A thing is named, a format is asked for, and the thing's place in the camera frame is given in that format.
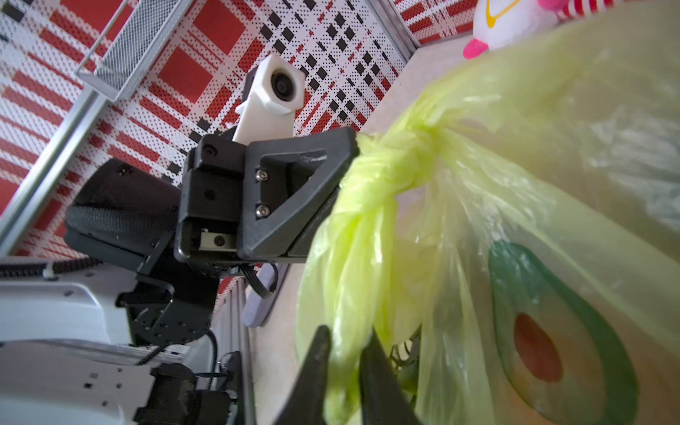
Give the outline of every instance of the stuffed toy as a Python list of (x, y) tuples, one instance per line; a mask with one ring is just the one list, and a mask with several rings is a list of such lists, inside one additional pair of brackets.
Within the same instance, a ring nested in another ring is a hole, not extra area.
[(472, 39), (463, 50), (465, 59), (476, 58), (557, 25), (558, 12), (569, 0), (479, 0), (473, 19)]

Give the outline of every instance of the red and white patterned wall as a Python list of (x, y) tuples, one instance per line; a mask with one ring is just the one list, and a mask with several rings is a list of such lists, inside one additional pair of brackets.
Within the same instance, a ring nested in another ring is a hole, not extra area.
[[(477, 0), (390, 0), (420, 44), (468, 33)], [(590, 16), (625, 0), (569, 0), (558, 14), (562, 20)]]
[[(8, 0), (0, 14), (0, 209), (83, 85), (71, 73), (119, 0)], [(136, 1), (97, 50), (105, 54)], [(115, 156), (175, 185), (201, 136), (238, 121), (246, 73), (275, 52), (306, 75), (295, 135), (366, 122), (405, 66), (363, 0), (195, 0), (131, 99), (108, 108), (19, 254), (69, 258), (65, 210)], [(90, 70), (95, 64), (88, 64)]]

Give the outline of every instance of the yellow-green plastic bag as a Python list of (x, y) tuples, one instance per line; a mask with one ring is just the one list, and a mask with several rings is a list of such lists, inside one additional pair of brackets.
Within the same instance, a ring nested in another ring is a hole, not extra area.
[(301, 284), (332, 330), (324, 415), (360, 352), (422, 325), (425, 425), (680, 423), (680, 5), (485, 55), (361, 155)]

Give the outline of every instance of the black cable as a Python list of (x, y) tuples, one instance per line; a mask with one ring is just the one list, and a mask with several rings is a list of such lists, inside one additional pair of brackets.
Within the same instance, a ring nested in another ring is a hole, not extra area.
[(167, 348), (167, 345), (159, 345), (158, 347), (156, 347), (156, 349), (154, 349), (154, 351), (149, 352), (149, 354), (142, 357), (141, 360), (139, 360), (139, 362), (135, 363), (135, 366), (141, 366), (143, 364), (149, 363), (154, 357), (159, 355), (166, 348)]
[[(38, 264), (0, 265), (0, 277), (42, 276), (43, 270), (45, 270), (48, 264), (47, 262), (41, 262)], [(52, 263), (52, 270), (55, 274), (69, 273), (89, 269), (98, 264), (101, 264), (101, 261), (94, 258), (77, 258), (75, 260), (55, 261)]]
[[(215, 334), (210, 329), (208, 329), (205, 334), (208, 336), (208, 339), (213, 346), (213, 361), (210, 365), (210, 373), (215, 373), (215, 368), (217, 367), (217, 338), (215, 338)], [(212, 379), (212, 376), (208, 378), (208, 391), (212, 388)]]
[[(279, 282), (279, 268), (276, 267), (276, 264), (272, 264), (271, 266), (274, 268), (274, 289), (276, 289), (276, 286)], [(253, 270), (252, 265), (242, 264), (239, 266), (239, 270), (241, 273), (243, 273), (246, 282), (251, 285), (253, 291), (257, 295), (261, 296), (262, 298), (269, 298), (275, 292), (265, 288), (265, 285), (262, 284), (260, 279), (257, 277), (257, 274), (255, 274), (255, 270)]]

